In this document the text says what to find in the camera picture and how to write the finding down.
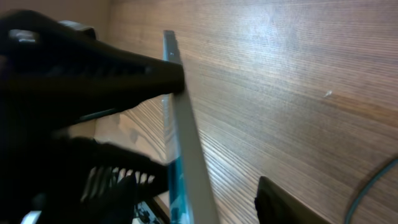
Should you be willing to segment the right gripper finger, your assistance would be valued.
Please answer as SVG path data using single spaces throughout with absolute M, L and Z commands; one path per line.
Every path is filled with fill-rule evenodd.
M 260 224 L 329 224 L 265 176 L 259 178 L 254 204 Z

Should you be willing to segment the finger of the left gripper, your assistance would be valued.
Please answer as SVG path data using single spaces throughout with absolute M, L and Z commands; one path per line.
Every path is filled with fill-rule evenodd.
M 183 91 L 183 67 L 130 53 L 39 12 L 1 16 L 1 113 L 9 125 L 58 129 Z
M 87 138 L 1 149 L 1 223 L 33 210 L 38 223 L 129 223 L 136 205 L 168 191 L 167 166 Z

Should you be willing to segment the blue Galaxy smartphone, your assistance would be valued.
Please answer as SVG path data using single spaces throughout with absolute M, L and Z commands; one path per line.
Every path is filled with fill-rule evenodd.
M 163 32 L 165 61 L 164 133 L 167 150 L 170 222 L 220 222 L 193 114 L 175 32 Z

